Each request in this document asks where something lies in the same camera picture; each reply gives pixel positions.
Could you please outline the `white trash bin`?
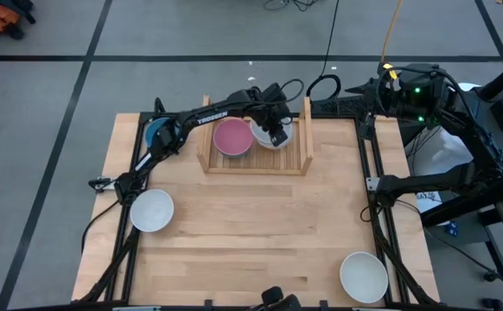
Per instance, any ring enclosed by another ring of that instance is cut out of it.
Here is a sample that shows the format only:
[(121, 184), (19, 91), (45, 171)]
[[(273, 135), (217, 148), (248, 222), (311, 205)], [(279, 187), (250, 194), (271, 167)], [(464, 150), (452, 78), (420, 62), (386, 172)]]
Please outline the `white trash bin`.
[(432, 130), (424, 126), (419, 130), (404, 126), (400, 130), (411, 175), (445, 173), (473, 160), (464, 142), (440, 126)]

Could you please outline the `pink bowl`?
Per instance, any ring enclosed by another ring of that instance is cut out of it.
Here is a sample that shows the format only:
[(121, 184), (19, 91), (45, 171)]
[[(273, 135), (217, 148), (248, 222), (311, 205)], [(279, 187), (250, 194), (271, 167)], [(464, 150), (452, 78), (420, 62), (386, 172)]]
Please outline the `pink bowl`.
[(242, 119), (227, 119), (220, 122), (213, 132), (216, 149), (247, 149), (253, 144), (250, 126)]

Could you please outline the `wooden slatted shelf rack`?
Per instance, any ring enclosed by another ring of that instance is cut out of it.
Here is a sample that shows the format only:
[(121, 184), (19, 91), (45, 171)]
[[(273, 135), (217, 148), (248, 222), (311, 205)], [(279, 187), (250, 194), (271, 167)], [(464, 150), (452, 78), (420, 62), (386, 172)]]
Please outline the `wooden slatted shelf rack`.
[(236, 175), (306, 175), (314, 157), (312, 113), (309, 97), (303, 99), (299, 117), (293, 118), (293, 139), (282, 149), (264, 149), (254, 141), (242, 158), (223, 156), (213, 144), (217, 121), (201, 129), (197, 158), (209, 174)]

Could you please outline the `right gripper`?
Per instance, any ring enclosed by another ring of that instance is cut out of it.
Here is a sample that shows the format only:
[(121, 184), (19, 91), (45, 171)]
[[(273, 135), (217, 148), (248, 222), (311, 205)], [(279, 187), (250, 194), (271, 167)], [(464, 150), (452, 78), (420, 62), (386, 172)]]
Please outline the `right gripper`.
[(379, 72), (377, 80), (369, 80), (360, 86), (347, 88), (345, 92), (375, 98), (375, 111), (384, 117), (405, 117), (406, 95), (408, 86), (401, 79), (393, 80), (384, 70)]

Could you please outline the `blue bowl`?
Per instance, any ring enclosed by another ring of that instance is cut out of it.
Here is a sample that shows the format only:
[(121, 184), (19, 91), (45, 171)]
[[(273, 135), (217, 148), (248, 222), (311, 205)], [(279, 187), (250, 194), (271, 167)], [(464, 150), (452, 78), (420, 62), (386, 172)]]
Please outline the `blue bowl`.
[(146, 146), (149, 148), (152, 144), (154, 135), (158, 130), (166, 123), (170, 122), (171, 119), (168, 117), (160, 117), (155, 121), (151, 122), (148, 128), (144, 132), (144, 141)]

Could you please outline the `white paper label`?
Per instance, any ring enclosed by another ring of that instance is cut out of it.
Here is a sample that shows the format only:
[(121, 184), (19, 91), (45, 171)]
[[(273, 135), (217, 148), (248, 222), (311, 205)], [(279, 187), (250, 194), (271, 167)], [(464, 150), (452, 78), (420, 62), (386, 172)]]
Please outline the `white paper label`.
[(421, 212), (428, 212), (429, 210), (442, 204), (442, 199), (438, 192), (423, 192), (417, 193), (417, 209)]

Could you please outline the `white ribbed bowl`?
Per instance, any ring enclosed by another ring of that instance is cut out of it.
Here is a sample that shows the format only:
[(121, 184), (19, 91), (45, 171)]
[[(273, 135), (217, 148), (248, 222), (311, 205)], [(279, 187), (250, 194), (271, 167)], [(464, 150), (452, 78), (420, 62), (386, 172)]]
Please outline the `white ribbed bowl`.
[(137, 196), (131, 205), (131, 223), (141, 232), (158, 232), (173, 219), (175, 205), (161, 189), (150, 189)]
[(258, 142), (258, 144), (261, 147), (263, 147), (264, 149), (271, 149), (271, 150), (284, 148), (285, 146), (287, 146), (291, 142), (292, 137), (293, 137), (293, 135), (290, 132), (286, 132), (286, 134), (288, 135), (288, 140), (282, 146), (275, 148), (271, 144), (270, 135), (268, 132), (262, 131), (260, 128), (258, 128), (258, 129), (253, 129), (251, 131), (251, 133), (254, 135), (256, 141)]
[(348, 255), (340, 267), (341, 286), (354, 300), (371, 304), (382, 299), (389, 288), (385, 266), (371, 253)]
[(250, 121), (250, 129), (251, 133), (261, 146), (267, 149), (282, 149), (292, 141), (294, 125), (290, 117), (283, 119), (283, 132), (286, 134), (287, 138), (282, 143), (278, 144), (278, 146), (275, 146), (271, 142), (269, 133), (267, 131), (263, 131), (262, 128), (253, 120)]

